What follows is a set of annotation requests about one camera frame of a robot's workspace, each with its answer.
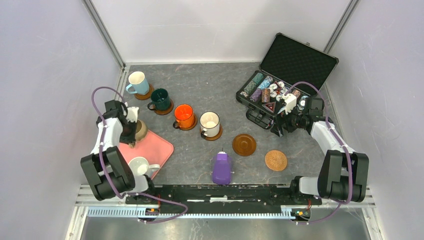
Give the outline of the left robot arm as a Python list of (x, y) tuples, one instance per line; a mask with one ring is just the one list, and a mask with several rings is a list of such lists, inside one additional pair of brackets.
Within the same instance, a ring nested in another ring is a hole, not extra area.
[(98, 201), (122, 198), (128, 193), (151, 204), (157, 198), (157, 190), (150, 174), (131, 168), (119, 149), (120, 144), (135, 145), (139, 110), (118, 100), (107, 101), (104, 105), (105, 113), (96, 121), (95, 146), (80, 160), (90, 189)]

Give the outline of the beige mug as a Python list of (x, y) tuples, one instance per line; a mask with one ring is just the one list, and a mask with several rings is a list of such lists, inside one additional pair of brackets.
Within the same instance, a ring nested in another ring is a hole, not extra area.
[(148, 133), (148, 127), (145, 122), (138, 119), (136, 124), (136, 131), (135, 131), (135, 141), (140, 142), (142, 141)]

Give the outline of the woven rattan coaster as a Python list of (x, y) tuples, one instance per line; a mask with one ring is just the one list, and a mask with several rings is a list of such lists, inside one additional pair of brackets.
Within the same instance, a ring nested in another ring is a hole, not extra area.
[(279, 150), (270, 150), (264, 158), (266, 166), (273, 171), (283, 171), (288, 166), (287, 156)]

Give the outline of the dark green mug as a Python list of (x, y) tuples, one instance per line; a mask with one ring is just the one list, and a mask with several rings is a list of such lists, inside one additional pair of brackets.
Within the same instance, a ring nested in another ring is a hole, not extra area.
[(151, 102), (147, 108), (151, 111), (166, 111), (171, 106), (171, 99), (169, 93), (164, 88), (155, 89), (151, 96)]

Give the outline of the orange mug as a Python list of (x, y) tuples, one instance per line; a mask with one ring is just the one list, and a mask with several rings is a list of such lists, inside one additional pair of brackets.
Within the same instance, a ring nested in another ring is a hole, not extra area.
[(174, 110), (174, 129), (188, 128), (194, 123), (194, 110), (188, 104), (181, 104)]

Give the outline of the light blue mug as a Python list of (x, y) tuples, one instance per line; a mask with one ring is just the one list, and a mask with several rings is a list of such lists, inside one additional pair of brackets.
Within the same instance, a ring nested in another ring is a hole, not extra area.
[(125, 90), (129, 94), (146, 95), (150, 90), (150, 85), (142, 71), (135, 71), (128, 76), (129, 84)]

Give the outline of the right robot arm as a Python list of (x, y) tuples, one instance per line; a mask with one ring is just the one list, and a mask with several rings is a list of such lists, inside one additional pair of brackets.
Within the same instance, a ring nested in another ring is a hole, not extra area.
[(318, 96), (279, 103), (276, 122), (291, 133), (303, 129), (318, 143), (324, 160), (317, 177), (296, 176), (290, 183), (289, 199), (302, 204), (309, 196), (330, 199), (340, 204), (362, 202), (366, 197), (369, 158), (350, 148), (335, 130), (327, 115), (325, 101)]

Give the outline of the white mug dark handle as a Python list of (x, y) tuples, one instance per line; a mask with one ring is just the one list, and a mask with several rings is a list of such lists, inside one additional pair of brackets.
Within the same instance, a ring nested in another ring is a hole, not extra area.
[(205, 131), (207, 137), (218, 134), (220, 128), (220, 117), (213, 111), (204, 112), (199, 119), (200, 131)]

